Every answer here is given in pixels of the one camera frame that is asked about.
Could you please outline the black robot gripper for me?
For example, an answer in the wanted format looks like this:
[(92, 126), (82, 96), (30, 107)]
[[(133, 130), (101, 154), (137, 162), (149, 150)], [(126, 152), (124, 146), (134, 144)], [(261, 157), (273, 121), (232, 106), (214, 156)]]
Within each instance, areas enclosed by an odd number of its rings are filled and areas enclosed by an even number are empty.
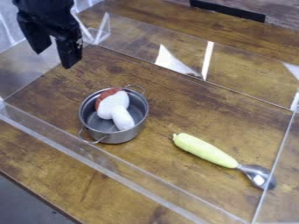
[(12, 0), (16, 20), (32, 50), (40, 54), (54, 37), (60, 63), (69, 69), (82, 55), (80, 24), (70, 13), (73, 0)]

